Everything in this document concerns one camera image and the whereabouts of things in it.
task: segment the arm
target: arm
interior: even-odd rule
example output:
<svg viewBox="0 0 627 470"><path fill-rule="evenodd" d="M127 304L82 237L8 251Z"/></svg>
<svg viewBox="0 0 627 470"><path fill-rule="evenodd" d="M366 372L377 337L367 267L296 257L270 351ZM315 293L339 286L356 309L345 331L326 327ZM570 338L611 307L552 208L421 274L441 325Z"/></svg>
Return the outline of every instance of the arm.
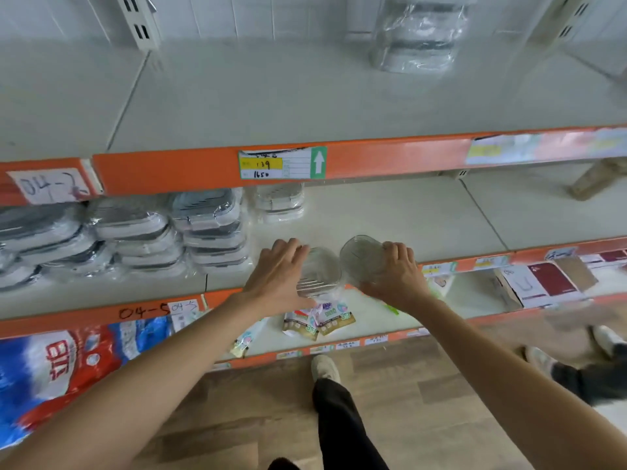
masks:
<svg viewBox="0 0 627 470"><path fill-rule="evenodd" d="M296 294L309 247L263 249L244 290L78 397L0 464L4 470L124 468L224 350L256 320L315 301Z"/></svg>
<svg viewBox="0 0 627 470"><path fill-rule="evenodd" d="M534 468L627 469L617 428L432 297L410 248L384 247L384 275L362 290L427 327Z"/></svg>

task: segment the hand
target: hand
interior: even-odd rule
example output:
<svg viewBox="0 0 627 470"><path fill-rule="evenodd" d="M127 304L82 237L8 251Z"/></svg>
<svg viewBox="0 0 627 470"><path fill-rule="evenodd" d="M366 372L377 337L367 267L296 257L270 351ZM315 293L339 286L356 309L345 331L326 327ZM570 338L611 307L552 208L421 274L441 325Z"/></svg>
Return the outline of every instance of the hand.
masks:
<svg viewBox="0 0 627 470"><path fill-rule="evenodd" d="M414 251L403 243L384 243L386 268L375 283L363 283L366 295L409 312L417 301L432 297L425 276L416 265Z"/></svg>
<svg viewBox="0 0 627 470"><path fill-rule="evenodd" d="M314 299L300 297L296 292L309 250L308 245L301 245L293 237L289 242L277 239L271 250L262 250L243 289L243 295L253 300L252 308L259 318L316 306Z"/></svg>

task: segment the white sneaker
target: white sneaker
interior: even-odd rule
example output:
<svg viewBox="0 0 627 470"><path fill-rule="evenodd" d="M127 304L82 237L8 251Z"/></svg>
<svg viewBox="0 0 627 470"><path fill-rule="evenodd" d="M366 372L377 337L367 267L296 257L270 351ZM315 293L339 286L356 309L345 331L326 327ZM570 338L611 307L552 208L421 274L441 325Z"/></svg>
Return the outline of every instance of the white sneaker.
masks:
<svg viewBox="0 0 627 470"><path fill-rule="evenodd" d="M558 363L558 361L552 356L547 355L540 348L536 347L525 347L523 349L525 355L525 361L532 365L534 368L539 369L542 374L548 376L553 379L551 376L551 371L553 366Z"/></svg>
<svg viewBox="0 0 627 470"><path fill-rule="evenodd" d="M627 341L622 339L618 334L610 327L605 325L591 326L592 338L596 341L596 344L605 352L608 358L611 358L614 354L614 346L620 343L626 344Z"/></svg>
<svg viewBox="0 0 627 470"><path fill-rule="evenodd" d="M312 375L314 381L327 378L340 384L340 371L333 360L325 355L317 355L312 360Z"/></svg>

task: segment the black pants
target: black pants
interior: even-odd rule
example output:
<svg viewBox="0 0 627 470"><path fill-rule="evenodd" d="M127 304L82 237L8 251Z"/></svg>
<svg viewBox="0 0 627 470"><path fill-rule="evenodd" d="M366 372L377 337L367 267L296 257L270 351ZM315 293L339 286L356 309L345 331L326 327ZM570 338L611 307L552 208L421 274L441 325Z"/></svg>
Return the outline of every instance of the black pants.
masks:
<svg viewBox="0 0 627 470"><path fill-rule="evenodd" d="M313 406L318 412L318 438L325 470L388 470L365 428L350 392L330 379L313 387ZM287 459L277 459L268 470L298 470Z"/></svg>
<svg viewBox="0 0 627 470"><path fill-rule="evenodd" d="M611 361L576 369L562 363L553 366L551 377L584 402L595 405L627 398L627 345L612 350Z"/></svg>

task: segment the forearm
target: forearm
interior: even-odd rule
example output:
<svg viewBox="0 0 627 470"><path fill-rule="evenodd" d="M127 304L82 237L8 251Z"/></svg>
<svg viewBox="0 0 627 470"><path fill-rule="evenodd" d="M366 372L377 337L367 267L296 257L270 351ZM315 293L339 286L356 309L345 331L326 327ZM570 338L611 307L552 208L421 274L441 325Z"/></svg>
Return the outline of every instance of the forearm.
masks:
<svg viewBox="0 0 627 470"><path fill-rule="evenodd" d="M438 340L538 470L627 468L627 439L591 407L470 326L441 301L410 314Z"/></svg>
<svg viewBox="0 0 627 470"><path fill-rule="evenodd" d="M120 469L141 450L228 345L254 323L232 300L94 385L38 429L4 469Z"/></svg>

